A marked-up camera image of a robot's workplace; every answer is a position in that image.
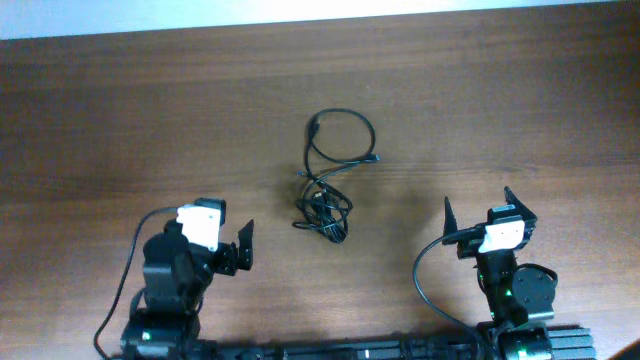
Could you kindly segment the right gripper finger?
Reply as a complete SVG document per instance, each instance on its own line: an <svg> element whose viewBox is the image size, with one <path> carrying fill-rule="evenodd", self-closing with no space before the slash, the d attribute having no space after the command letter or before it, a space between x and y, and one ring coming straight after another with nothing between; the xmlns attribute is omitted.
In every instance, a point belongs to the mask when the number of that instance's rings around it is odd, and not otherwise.
<svg viewBox="0 0 640 360"><path fill-rule="evenodd" d="M525 224L525 233L531 235L536 227L537 216L527 206L525 206L510 189L509 186L504 187L505 200L508 205L513 205Z"/></svg>
<svg viewBox="0 0 640 360"><path fill-rule="evenodd" d="M455 243L454 236L458 232L457 220L454 215L451 202L448 197L444 198L444 226L443 226L443 245L450 245Z"/></svg>

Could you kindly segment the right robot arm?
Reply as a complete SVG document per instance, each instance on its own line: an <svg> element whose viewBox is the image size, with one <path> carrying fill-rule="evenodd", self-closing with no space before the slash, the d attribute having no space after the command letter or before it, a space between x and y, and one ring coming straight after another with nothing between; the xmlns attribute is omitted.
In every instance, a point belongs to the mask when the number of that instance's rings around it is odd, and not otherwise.
<svg viewBox="0 0 640 360"><path fill-rule="evenodd" d="M487 299L492 322L483 337L494 359L528 356L526 345L517 345L508 333L554 317L557 274L544 266L519 264L516 252L531 240L537 216L508 187L505 204L489 209L487 220L460 229L448 199L444 201L442 243L457 247L460 260L476 261L476 279Z"/></svg>

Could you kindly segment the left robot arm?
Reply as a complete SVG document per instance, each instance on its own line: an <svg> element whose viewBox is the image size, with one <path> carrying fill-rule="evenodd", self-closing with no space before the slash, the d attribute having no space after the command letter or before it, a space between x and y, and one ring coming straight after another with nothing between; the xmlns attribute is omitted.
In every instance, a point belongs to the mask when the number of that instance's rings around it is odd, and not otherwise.
<svg viewBox="0 0 640 360"><path fill-rule="evenodd" d="M175 220L144 247L145 286L132 299L121 336L125 360L212 360L217 343L199 338L204 293L216 274L233 276L253 264L254 222L239 232L237 244L214 252L193 244Z"/></svg>

